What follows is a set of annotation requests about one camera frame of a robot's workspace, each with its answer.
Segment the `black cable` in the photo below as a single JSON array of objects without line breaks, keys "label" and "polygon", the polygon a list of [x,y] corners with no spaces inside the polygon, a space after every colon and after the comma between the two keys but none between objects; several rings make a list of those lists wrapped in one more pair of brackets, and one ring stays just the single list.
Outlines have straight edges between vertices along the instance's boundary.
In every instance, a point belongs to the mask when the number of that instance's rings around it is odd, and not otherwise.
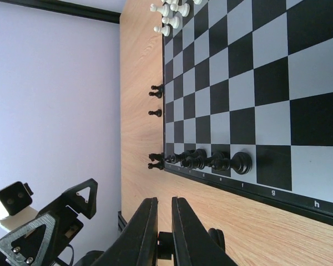
[{"label": "black cable", "polygon": [[72,258],[70,259],[70,262],[69,262],[69,266],[73,266],[73,263],[74,263],[74,248],[72,245],[67,245],[67,247],[71,248],[72,249]]}]

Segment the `wooden table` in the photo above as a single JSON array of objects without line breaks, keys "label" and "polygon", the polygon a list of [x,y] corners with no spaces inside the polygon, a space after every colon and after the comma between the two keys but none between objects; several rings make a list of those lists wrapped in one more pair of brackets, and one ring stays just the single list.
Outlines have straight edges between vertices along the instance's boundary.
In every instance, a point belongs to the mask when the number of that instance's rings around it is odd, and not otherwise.
[{"label": "wooden table", "polygon": [[[265,204],[147,169],[148,154],[163,150],[163,119],[149,116],[163,101],[150,97],[162,83],[160,0],[127,0],[120,19],[122,215],[128,221],[143,199],[158,197],[159,230],[171,231],[171,198],[185,197],[206,229],[225,234],[239,265],[333,265],[333,227]],[[158,265],[171,265],[159,262]]]}]

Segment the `white chess piece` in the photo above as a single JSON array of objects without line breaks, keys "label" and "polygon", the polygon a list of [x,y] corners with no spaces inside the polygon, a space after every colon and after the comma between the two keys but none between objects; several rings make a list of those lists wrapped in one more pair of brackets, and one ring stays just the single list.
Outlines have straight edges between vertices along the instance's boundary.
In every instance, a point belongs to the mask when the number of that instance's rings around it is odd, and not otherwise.
[{"label": "white chess piece", "polygon": [[179,0],[162,0],[162,3],[167,3],[167,4],[179,4]]},{"label": "white chess piece", "polygon": [[159,12],[162,14],[163,17],[167,17],[169,15],[169,6],[167,4],[163,5],[162,7],[158,7],[155,4],[150,5],[150,11],[152,12]]},{"label": "white chess piece", "polygon": [[183,17],[187,17],[190,12],[190,5],[187,3],[181,6],[178,6],[177,4],[171,4],[170,9],[175,12],[179,11]]},{"label": "white chess piece", "polygon": [[164,36],[167,37],[170,34],[170,27],[168,25],[166,25],[164,27],[155,26],[154,31],[158,32],[158,33],[162,33]]},{"label": "white chess piece", "polygon": [[170,24],[174,29],[180,26],[180,18],[176,16],[174,18],[162,18],[162,22],[164,24]]}]

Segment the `black chess piece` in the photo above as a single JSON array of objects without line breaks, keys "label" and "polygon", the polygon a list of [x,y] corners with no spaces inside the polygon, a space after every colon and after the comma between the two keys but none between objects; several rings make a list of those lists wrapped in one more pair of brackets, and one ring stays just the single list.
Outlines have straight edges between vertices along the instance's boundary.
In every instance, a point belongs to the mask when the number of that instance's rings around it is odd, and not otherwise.
[{"label": "black chess piece", "polygon": [[159,86],[151,86],[150,87],[152,90],[158,90],[158,91],[160,91],[161,93],[163,93],[164,92],[164,86],[163,86],[163,84],[160,84]]},{"label": "black chess piece", "polygon": [[149,154],[148,157],[150,158],[150,160],[152,162],[154,162],[155,160],[162,162],[164,161],[164,153],[160,153],[160,154]]},{"label": "black chess piece", "polygon": [[158,168],[159,170],[163,170],[164,169],[163,162],[149,163],[148,169],[153,169],[153,168]]},{"label": "black chess piece", "polygon": [[237,174],[244,175],[251,170],[253,162],[249,154],[237,152],[230,160],[228,158],[215,159],[210,163],[213,170],[222,171],[232,168]]},{"label": "black chess piece", "polygon": [[204,157],[204,156],[198,156],[196,158],[192,158],[191,156],[188,156],[185,160],[181,161],[181,166],[187,167],[190,169],[200,169],[202,170],[205,168],[205,166],[211,167],[211,162],[216,159],[224,159],[225,155],[222,152],[214,152],[211,157]]},{"label": "black chess piece", "polygon": [[168,163],[176,164],[177,162],[186,159],[186,157],[193,154],[194,152],[195,152],[194,150],[189,150],[189,151],[184,151],[181,154],[169,155],[167,158],[165,158],[165,161]]},{"label": "black chess piece", "polygon": [[157,97],[158,99],[160,99],[162,96],[163,96],[163,93],[161,91],[157,91],[156,93],[150,91],[149,92],[149,96],[155,96]]},{"label": "black chess piece", "polygon": [[157,117],[161,117],[162,116],[162,110],[158,109],[157,111],[149,111],[148,115],[156,115]]}]

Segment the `chessboard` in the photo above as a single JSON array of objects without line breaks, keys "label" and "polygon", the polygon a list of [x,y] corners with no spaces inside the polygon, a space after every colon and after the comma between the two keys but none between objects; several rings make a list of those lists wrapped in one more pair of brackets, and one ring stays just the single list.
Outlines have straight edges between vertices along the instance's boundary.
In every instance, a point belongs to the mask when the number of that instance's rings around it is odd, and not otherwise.
[{"label": "chessboard", "polygon": [[333,225],[333,0],[186,3],[163,36],[164,155],[253,166],[164,170]]}]

